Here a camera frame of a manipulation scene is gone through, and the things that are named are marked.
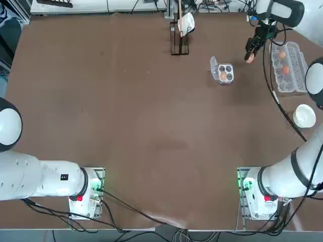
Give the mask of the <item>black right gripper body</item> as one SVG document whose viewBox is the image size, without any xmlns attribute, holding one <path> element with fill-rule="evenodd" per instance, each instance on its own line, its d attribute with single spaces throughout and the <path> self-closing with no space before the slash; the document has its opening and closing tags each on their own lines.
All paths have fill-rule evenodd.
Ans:
<svg viewBox="0 0 323 242">
<path fill-rule="evenodd" d="M 275 37 L 275 22 L 266 24 L 263 21 L 259 21 L 255 28 L 256 39 L 259 41 L 265 41 Z"/>
</svg>

